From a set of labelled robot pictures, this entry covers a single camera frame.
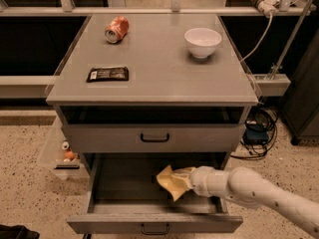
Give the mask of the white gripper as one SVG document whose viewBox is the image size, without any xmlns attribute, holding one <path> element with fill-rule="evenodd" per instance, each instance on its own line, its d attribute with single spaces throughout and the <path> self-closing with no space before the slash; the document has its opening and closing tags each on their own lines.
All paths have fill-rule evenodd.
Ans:
<svg viewBox="0 0 319 239">
<path fill-rule="evenodd" d="M 201 166 L 192 173 L 185 169 L 175 170 L 171 179 L 177 186 L 192 189 L 199 196 L 226 197 L 229 194 L 228 176 L 227 171 Z"/>
</svg>

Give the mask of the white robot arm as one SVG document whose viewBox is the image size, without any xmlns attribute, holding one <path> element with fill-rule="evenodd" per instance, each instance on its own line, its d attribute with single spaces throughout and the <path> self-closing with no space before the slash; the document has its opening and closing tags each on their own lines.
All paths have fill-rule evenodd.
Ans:
<svg viewBox="0 0 319 239">
<path fill-rule="evenodd" d="M 171 178 L 181 188 L 193 190 L 199 196 L 217 196 L 248 208 L 266 206 L 319 239 L 319 204 L 281 189 L 252 169 L 191 167 L 175 170 Z"/>
</svg>

